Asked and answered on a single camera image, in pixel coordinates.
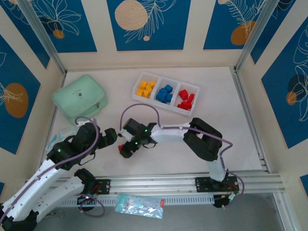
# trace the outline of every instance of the beige wall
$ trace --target beige wall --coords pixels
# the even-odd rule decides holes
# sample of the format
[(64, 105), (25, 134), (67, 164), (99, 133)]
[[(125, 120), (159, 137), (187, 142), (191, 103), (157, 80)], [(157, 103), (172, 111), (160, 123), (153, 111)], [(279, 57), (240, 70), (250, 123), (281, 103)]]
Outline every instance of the beige wall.
[(184, 50), (116, 51), (105, 0), (82, 0), (98, 52), (60, 53), (66, 69), (167, 66), (234, 66), (242, 50), (204, 51), (203, 46), (217, 0), (192, 0)]
[(308, 1), (296, 0), (272, 41), (254, 66), (249, 58), (240, 72), (252, 114), (274, 172), (281, 174), (302, 230), (308, 230), (308, 197), (300, 176), (308, 174), (308, 140), (287, 149), (261, 78), (308, 16)]
[(48, 127), (54, 111), (51, 94), (62, 82), (62, 76), (50, 61), (45, 69), (26, 41), (0, 7), (0, 34), (41, 83), (23, 138), (16, 155), (0, 148), (0, 181), (5, 189), (3, 202), (17, 192), (36, 170)]

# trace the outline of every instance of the red component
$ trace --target red component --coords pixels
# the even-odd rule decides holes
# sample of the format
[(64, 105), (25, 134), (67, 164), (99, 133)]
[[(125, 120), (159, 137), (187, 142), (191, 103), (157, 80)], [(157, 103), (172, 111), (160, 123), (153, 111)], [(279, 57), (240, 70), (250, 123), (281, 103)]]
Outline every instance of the red component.
[(191, 94), (189, 97), (188, 97), (188, 100), (187, 102), (191, 103), (194, 99), (194, 94)]
[(121, 151), (121, 150), (122, 150), (123, 146), (124, 146), (123, 144), (122, 144), (122, 145), (120, 145), (120, 146), (118, 146), (119, 151)]
[(178, 104), (178, 108), (188, 110), (188, 106), (183, 105), (183, 102), (181, 104)]
[(182, 98), (182, 100), (187, 100), (188, 99), (188, 92), (187, 92), (187, 90), (181, 90), (179, 92), (179, 96)]
[(184, 105), (185, 107), (188, 107), (188, 109), (191, 109), (191, 108), (192, 108), (192, 104), (189, 103), (189, 102), (183, 101), (181, 104)]

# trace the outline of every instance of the white table surface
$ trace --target white table surface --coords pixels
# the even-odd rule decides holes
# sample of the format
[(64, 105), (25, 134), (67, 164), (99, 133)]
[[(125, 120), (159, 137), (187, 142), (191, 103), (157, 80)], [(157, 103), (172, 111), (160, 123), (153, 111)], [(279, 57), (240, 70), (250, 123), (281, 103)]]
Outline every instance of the white table surface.
[[(128, 106), (138, 103), (132, 100), (132, 89), (145, 71), (164, 77), (177, 79), (200, 87), (196, 107), (191, 117), (157, 107), (162, 124), (182, 124), (199, 117), (220, 131), (223, 138), (233, 142), (234, 146), (224, 154), (229, 170), (257, 170), (261, 164), (255, 148), (231, 72), (228, 67), (198, 68), (143, 68), (111, 69), (87, 72), (68, 72), (67, 85), (84, 74), (92, 76), (106, 91), (109, 104), (95, 118), (101, 130), (119, 129), (121, 113)], [(127, 111), (123, 123), (129, 118), (147, 125), (156, 122), (155, 112), (145, 106), (137, 106)], [(51, 138), (61, 129), (71, 124), (58, 110), (51, 132)], [(131, 176), (153, 174), (176, 174), (207, 172), (206, 162), (197, 157), (184, 143), (159, 143), (153, 149), (141, 147), (131, 158), (123, 158), (118, 146), (124, 144), (124, 138), (96, 152), (95, 160), (85, 164), (95, 176)], [(80, 166), (72, 168), (72, 175)]]

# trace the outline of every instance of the plastic tray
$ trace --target plastic tray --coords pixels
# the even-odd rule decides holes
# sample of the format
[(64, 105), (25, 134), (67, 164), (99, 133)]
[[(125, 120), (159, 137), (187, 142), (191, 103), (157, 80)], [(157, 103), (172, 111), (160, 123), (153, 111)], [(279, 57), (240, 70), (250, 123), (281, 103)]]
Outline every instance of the plastic tray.
[[(142, 81), (156, 81), (156, 84), (153, 88), (153, 91), (151, 93), (150, 98), (145, 98), (142, 96), (137, 95), (137, 91), (140, 88), (140, 84)], [(170, 103), (162, 103), (158, 100), (156, 100), (156, 94), (159, 92), (161, 88), (164, 88), (167, 84), (172, 86), (173, 90), (172, 93), (172, 99)], [(183, 89), (186, 89), (188, 91), (188, 94), (195, 94), (193, 102), (192, 102), (192, 108), (190, 110), (184, 110), (181, 108), (178, 108), (178, 104), (182, 102), (181, 97), (179, 96), (179, 92)], [(137, 83), (135, 84), (135, 87), (133, 89), (132, 98), (144, 103), (148, 103), (154, 106), (162, 107), (170, 111), (178, 112), (187, 116), (191, 116), (192, 112), (195, 107), (195, 103), (199, 94), (200, 88), (188, 83), (180, 82), (171, 78), (162, 77), (158, 75), (154, 75), (151, 73), (143, 72), (140, 77), (138, 78)]]

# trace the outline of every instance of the cable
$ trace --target cable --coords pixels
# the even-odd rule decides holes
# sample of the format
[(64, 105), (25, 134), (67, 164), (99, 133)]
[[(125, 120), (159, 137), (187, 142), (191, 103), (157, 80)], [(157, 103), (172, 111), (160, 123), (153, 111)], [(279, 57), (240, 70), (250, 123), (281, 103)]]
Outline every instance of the cable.
[(31, 181), (31, 182), (25, 187), (25, 189), (15, 198), (15, 200), (14, 200), (14, 201), (12, 202), (12, 204), (11, 204), (11, 207), (9, 207), (9, 208), (4, 212), (4, 214), (3, 214), (2, 217), (0, 218), (0, 225), (2, 224), (4, 218), (7, 216), (7, 214), (10, 212), (11, 208), (14, 207), (14, 205), (19, 201), (19, 199), (31, 188), (31, 186), (32, 186), (38, 179), (40, 179), (42, 176), (44, 176), (44, 175), (45, 175), (47, 172), (49, 172), (50, 170), (52, 170), (52, 169), (54, 169), (54, 168), (56, 168), (56, 167), (58, 167), (58, 166), (61, 166), (61, 165), (65, 164), (65, 163), (67, 163), (67, 162), (69, 162), (69, 161), (72, 161), (72, 160), (75, 160), (75, 159), (78, 159), (78, 158), (82, 157), (83, 155), (87, 154), (87, 152), (89, 152), (89, 151), (96, 145), (96, 143), (97, 143), (97, 141), (98, 141), (98, 137), (99, 137), (99, 131), (98, 131), (98, 127), (97, 127), (96, 123), (95, 123), (92, 119), (90, 119), (89, 117), (86, 117), (86, 116), (78, 116), (78, 117), (76, 117), (76, 119), (75, 119), (75, 123), (76, 123), (76, 124), (78, 124), (78, 123), (77, 123), (77, 120), (80, 119), (80, 118), (86, 119), (86, 120), (90, 121), (90, 122), (94, 125), (95, 131), (96, 131), (96, 136), (95, 136), (95, 140), (94, 140), (93, 144), (92, 144), (87, 150), (83, 151), (82, 153), (80, 153), (80, 154), (78, 154), (78, 155), (76, 155), (76, 156), (74, 156), (74, 157), (71, 157), (71, 158), (69, 158), (69, 159), (67, 159), (67, 160), (63, 160), (63, 161), (61, 161), (61, 162), (59, 162), (59, 163), (57, 163), (57, 164), (55, 164), (55, 165), (49, 167), (48, 169), (46, 169), (45, 171), (43, 171), (41, 174), (39, 174), (38, 177), (37, 177), (36, 179), (34, 179), (33, 181)]
[(100, 200), (98, 200), (97, 198), (91, 196), (91, 195), (86, 195), (86, 194), (77, 194), (76, 196), (85, 196), (85, 197), (88, 197), (94, 201), (96, 201), (97, 203), (99, 203), (101, 205), (101, 207), (103, 208), (103, 212), (102, 214), (100, 215), (92, 215), (92, 214), (89, 214), (89, 213), (85, 213), (83, 210), (82, 210), (82, 205), (87, 201), (87, 200), (84, 200), (81, 204), (80, 204), (80, 212), (88, 217), (91, 217), (91, 218), (101, 218), (105, 215), (105, 206), (102, 204), (102, 202)]
[(159, 126), (162, 130), (164, 130), (164, 129), (186, 129), (186, 130), (192, 130), (192, 131), (196, 131), (196, 132), (202, 133), (203, 135), (209, 136), (209, 137), (211, 137), (211, 138), (213, 138), (213, 139), (219, 140), (219, 141), (221, 141), (221, 142), (227, 143), (229, 146), (226, 147), (226, 148), (224, 148), (224, 149), (220, 152), (220, 154), (219, 154), (219, 157), (220, 157), (220, 160), (221, 160), (221, 165), (222, 165), (223, 169), (224, 169), (227, 173), (229, 173), (229, 174), (235, 176), (237, 179), (239, 179), (239, 180), (241, 181), (241, 183), (242, 183), (242, 191), (241, 191), (240, 195), (238, 196), (238, 199), (244, 194), (244, 190), (245, 190), (244, 181), (242, 180), (242, 178), (240, 178), (239, 176), (237, 176), (235, 173), (233, 173), (233, 172), (231, 172), (231, 171), (229, 171), (229, 170), (226, 169), (225, 163), (224, 163), (223, 158), (222, 158), (222, 154), (223, 154), (226, 150), (228, 150), (229, 148), (231, 148), (231, 147), (233, 146), (233, 144), (232, 144), (230, 141), (227, 141), (227, 140), (225, 140), (225, 139), (222, 139), (222, 138), (220, 138), (220, 137), (214, 136), (214, 135), (212, 135), (212, 134), (210, 134), (210, 133), (207, 133), (207, 132), (205, 132), (205, 131), (201, 131), (201, 130), (196, 129), (196, 128), (190, 128), (190, 127), (182, 127), (182, 128), (180, 128), (180, 127), (162, 127), (162, 125), (160, 124), (160, 116), (159, 116), (158, 110), (157, 110), (156, 108), (154, 108), (153, 106), (148, 105), (148, 104), (146, 104), (146, 103), (136, 103), (136, 104), (133, 104), (133, 105), (129, 106), (128, 108), (126, 108), (126, 109), (123, 111), (123, 113), (122, 113), (122, 115), (121, 115), (121, 118), (120, 118), (120, 130), (122, 129), (122, 120), (123, 120), (123, 115), (124, 115), (124, 113), (125, 113), (128, 109), (130, 109), (130, 108), (132, 108), (132, 107), (134, 107), (134, 106), (138, 106), (138, 105), (148, 106), (148, 107), (151, 107), (151, 108), (153, 108), (153, 109), (155, 110), (155, 112), (156, 112), (156, 114), (157, 114), (157, 124), (158, 124), (158, 126)]

